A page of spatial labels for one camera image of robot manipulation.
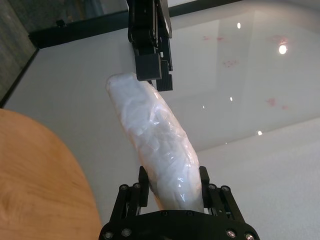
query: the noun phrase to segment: gray wall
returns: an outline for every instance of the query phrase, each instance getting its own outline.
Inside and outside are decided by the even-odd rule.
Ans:
[[[34,53],[16,13],[7,0],[1,0],[0,11],[0,100],[16,80]]]

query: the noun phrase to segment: round wooden tabletop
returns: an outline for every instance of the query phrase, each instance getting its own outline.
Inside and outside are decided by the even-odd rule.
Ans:
[[[0,109],[0,238],[97,240],[100,230],[91,189],[65,144]]]

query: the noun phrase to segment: glass panel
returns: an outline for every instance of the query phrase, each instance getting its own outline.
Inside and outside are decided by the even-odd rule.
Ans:
[[[56,26],[99,17],[128,9],[126,0],[9,0],[11,6],[31,33]]]

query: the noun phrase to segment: clear plastic wrap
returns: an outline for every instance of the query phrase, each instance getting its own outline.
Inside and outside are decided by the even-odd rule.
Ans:
[[[204,211],[198,157],[160,94],[134,73],[106,85],[121,125],[136,148],[161,210]]]

